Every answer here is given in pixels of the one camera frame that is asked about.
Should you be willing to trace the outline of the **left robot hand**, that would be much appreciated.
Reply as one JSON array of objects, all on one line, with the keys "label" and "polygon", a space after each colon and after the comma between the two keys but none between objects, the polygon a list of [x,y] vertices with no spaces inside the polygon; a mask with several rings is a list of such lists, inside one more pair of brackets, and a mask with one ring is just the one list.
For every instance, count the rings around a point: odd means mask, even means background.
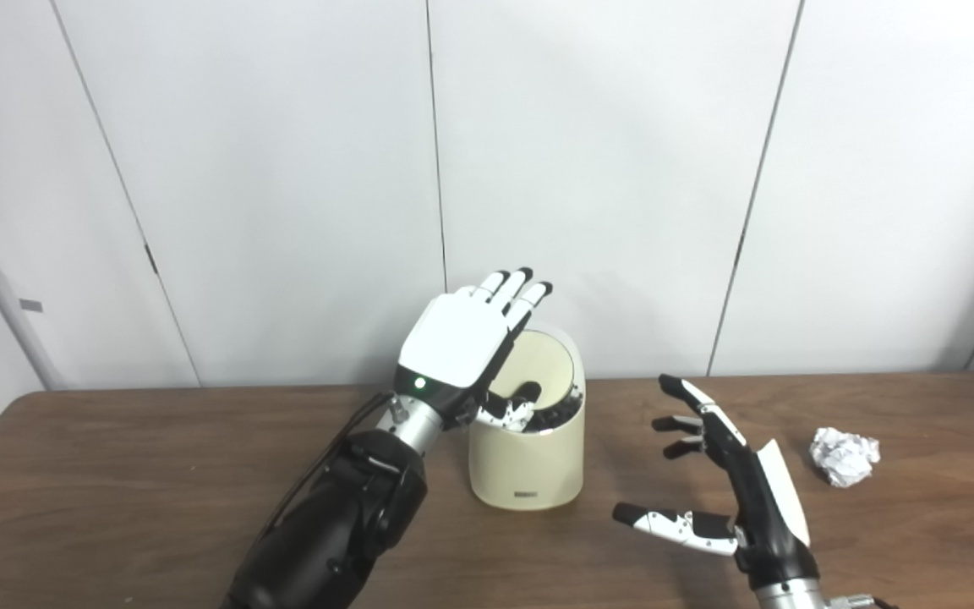
[{"label": "left robot hand", "polygon": [[393,389],[421,403],[442,431],[483,421],[524,431],[534,398],[491,392],[534,309],[553,292],[533,270],[491,273],[477,286],[440,294],[428,303],[399,351]]}]

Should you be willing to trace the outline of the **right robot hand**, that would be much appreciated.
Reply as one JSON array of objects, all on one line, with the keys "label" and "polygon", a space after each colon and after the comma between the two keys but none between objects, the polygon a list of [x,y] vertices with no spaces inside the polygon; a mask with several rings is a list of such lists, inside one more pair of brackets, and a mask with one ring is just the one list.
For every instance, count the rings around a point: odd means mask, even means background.
[{"label": "right robot hand", "polygon": [[679,512],[618,502],[617,523],[692,550],[731,557],[762,608],[820,608],[820,571],[809,544],[807,517],[780,446],[753,448],[727,413],[687,379],[658,378],[660,390],[686,404],[691,416],[653,420],[654,431],[685,431],[662,452],[673,460],[692,453],[722,468],[736,500],[734,516]]}]

